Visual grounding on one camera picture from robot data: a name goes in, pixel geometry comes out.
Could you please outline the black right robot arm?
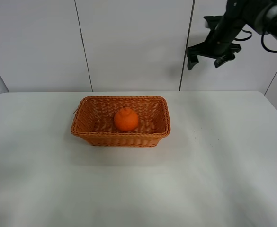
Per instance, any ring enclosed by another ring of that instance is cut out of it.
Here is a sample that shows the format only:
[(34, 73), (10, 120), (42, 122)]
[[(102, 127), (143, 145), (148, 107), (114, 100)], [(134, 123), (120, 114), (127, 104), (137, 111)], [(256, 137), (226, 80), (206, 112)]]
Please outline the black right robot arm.
[(244, 41), (237, 35), (246, 25), (262, 36), (261, 44), (267, 52), (274, 52), (265, 46), (264, 36), (277, 40), (277, 0), (229, 0), (222, 16), (204, 19), (210, 32), (203, 42), (187, 48), (188, 70), (199, 63), (199, 56), (214, 59), (216, 68), (234, 60), (241, 51), (239, 43)]

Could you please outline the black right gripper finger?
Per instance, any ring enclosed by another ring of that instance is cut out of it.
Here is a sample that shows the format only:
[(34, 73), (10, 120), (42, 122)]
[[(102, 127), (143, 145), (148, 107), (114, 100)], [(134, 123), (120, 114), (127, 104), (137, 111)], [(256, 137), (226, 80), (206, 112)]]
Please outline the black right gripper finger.
[(214, 61), (214, 66), (216, 68), (219, 68), (221, 67), (223, 64), (229, 62), (229, 61), (233, 61), (235, 59), (235, 54), (232, 53), (232, 52), (229, 52), (227, 53), (226, 55), (224, 56), (221, 56), (219, 58), (217, 58), (215, 61)]
[(199, 63), (198, 57), (196, 55), (188, 55), (188, 70), (192, 70), (195, 65)]

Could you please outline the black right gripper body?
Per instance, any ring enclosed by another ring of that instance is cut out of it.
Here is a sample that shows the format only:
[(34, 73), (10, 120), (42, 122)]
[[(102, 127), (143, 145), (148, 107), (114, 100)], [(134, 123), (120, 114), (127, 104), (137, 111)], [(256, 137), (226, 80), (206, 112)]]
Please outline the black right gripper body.
[(224, 15), (221, 17), (205, 16), (210, 33), (205, 41), (187, 48), (187, 57), (233, 58), (234, 54), (241, 50), (240, 45), (234, 44), (233, 41), (249, 40), (249, 37), (237, 38), (241, 31), (250, 33), (243, 29), (246, 25), (243, 16), (246, 5), (246, 0), (229, 0)]

